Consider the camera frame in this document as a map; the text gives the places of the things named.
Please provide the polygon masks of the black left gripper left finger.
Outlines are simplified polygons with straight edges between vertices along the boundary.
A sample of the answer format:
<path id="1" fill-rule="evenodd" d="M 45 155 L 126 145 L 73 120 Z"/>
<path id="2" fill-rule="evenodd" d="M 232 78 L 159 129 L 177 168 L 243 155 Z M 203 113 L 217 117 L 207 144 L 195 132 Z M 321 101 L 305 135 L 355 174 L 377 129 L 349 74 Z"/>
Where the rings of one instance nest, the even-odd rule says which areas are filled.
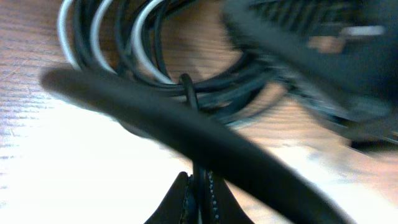
<path id="1" fill-rule="evenodd" d="M 155 212 L 145 224 L 188 224 L 195 222 L 192 176 L 180 172 Z"/>

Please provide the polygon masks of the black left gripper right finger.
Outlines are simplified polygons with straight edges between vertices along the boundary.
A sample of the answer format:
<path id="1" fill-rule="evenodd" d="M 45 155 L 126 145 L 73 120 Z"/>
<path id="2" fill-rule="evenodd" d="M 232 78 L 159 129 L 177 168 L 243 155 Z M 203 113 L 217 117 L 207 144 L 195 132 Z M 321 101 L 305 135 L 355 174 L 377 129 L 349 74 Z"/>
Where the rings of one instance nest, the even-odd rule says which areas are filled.
<path id="1" fill-rule="evenodd" d="M 245 214 L 224 179 L 206 174 L 206 222 L 211 224 L 254 224 Z"/>

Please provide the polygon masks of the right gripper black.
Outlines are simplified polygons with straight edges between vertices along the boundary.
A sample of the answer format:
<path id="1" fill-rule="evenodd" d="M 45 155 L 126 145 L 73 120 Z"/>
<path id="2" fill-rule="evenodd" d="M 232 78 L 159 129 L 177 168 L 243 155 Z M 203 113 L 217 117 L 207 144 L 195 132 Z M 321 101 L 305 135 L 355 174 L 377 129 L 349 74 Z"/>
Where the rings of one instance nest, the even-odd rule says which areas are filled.
<path id="1" fill-rule="evenodd" d="M 397 143 L 397 0 L 226 1 L 221 15 L 326 128 Z"/>

